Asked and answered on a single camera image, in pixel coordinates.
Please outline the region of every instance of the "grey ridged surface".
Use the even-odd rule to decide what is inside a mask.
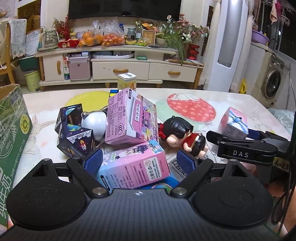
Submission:
[[[208,224],[188,201],[168,196],[164,189],[115,189],[104,199],[92,200],[77,220],[48,231],[14,226],[1,241],[274,241],[264,226],[249,230],[222,229]]]

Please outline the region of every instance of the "wooden chair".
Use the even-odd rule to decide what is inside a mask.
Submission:
[[[10,48],[11,48],[11,44],[10,44],[10,25],[7,24],[6,25],[6,30],[5,30],[5,61],[6,64],[3,65],[3,68],[0,66],[0,75],[3,74],[8,74],[9,80],[11,84],[15,84],[15,80],[13,78],[13,74],[12,74],[12,70],[13,67],[11,65],[11,61],[10,61]]]

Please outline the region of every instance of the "yellow circular logo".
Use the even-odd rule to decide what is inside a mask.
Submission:
[[[27,134],[29,132],[30,120],[26,114],[22,114],[20,118],[20,129],[24,134]]]

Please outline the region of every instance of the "washing machine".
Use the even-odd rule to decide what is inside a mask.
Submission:
[[[279,98],[287,73],[284,61],[270,48],[251,43],[244,76],[247,94],[269,108]]]

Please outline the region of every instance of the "blue ribbon print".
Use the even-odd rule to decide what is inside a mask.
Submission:
[[[229,116],[232,119],[232,122],[230,122],[230,124],[238,123],[242,128],[243,132],[248,133],[248,126],[245,123],[243,123],[241,118],[237,117],[231,110],[229,110]]]

